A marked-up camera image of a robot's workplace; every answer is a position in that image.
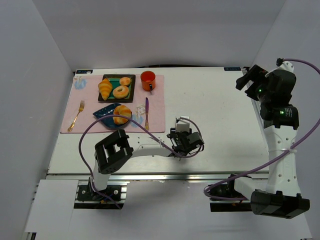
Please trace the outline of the oblong orange bread roll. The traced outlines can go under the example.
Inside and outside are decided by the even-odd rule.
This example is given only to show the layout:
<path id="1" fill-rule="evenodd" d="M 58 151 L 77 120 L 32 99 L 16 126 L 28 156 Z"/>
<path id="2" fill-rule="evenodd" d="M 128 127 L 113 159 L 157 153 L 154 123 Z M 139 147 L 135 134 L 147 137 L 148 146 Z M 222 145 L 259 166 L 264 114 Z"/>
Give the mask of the oblong orange bread roll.
<path id="1" fill-rule="evenodd" d="M 114 109 L 113 114 L 118 115 L 113 117 L 113 122 L 116 125 L 124 125 L 129 121 L 127 118 L 131 118 L 132 111 L 125 105 L 119 105 Z"/>

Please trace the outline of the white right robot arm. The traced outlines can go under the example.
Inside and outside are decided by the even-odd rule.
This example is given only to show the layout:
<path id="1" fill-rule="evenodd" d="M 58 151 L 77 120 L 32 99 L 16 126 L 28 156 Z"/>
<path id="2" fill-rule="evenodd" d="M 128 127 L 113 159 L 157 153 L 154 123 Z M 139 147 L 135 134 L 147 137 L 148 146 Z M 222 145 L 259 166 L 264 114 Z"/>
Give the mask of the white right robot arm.
<path id="1" fill-rule="evenodd" d="M 254 65 L 236 80 L 241 90 L 252 82 L 246 95 L 260 103 L 260 117 L 268 148 L 268 180 L 259 189 L 248 175 L 228 184 L 231 196 L 249 200 L 255 215 L 292 219 L 310 209 L 303 198 L 296 172 L 296 152 L 293 144 L 299 127 L 299 112 L 290 104 L 297 78 L 294 67 L 286 62 L 272 71 Z"/>

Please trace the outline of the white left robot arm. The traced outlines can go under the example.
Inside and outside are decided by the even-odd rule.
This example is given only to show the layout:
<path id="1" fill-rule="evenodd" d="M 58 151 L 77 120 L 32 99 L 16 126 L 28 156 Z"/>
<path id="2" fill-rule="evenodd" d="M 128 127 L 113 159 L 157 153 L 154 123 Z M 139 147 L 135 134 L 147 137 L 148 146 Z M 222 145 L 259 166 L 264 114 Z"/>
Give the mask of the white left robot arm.
<path id="1" fill-rule="evenodd" d="M 95 165 L 93 176 L 89 178 L 90 194 L 97 199 L 99 193 L 105 193 L 110 175 L 117 172 L 130 159 L 137 157 L 189 157 L 192 151 L 203 149 L 204 141 L 199 132 L 176 131 L 170 129 L 166 140 L 152 137 L 129 138 L 123 129 L 116 130 L 94 146 Z"/>

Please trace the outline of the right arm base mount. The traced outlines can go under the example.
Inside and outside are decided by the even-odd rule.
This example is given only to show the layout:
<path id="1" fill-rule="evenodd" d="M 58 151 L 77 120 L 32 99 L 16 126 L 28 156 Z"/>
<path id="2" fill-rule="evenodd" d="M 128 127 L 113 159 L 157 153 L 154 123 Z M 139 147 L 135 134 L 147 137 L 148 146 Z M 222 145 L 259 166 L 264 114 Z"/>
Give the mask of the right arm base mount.
<path id="1" fill-rule="evenodd" d="M 252 212 L 250 201 L 234 190 L 233 183 L 220 184 L 208 191 L 211 213 Z"/>

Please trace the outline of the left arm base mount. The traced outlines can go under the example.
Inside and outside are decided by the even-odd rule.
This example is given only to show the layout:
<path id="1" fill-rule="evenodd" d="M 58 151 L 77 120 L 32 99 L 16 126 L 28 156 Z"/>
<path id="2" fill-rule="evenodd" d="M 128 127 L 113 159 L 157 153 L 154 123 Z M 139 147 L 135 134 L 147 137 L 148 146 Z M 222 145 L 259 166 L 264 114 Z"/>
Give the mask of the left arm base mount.
<path id="1" fill-rule="evenodd" d="M 101 196 L 94 192 L 89 183 L 79 184 L 74 201 L 75 209 L 87 210 L 120 210 L 124 206 L 127 193 L 127 182 L 116 182 L 108 185 L 105 190 L 101 192 L 109 196 Z"/>

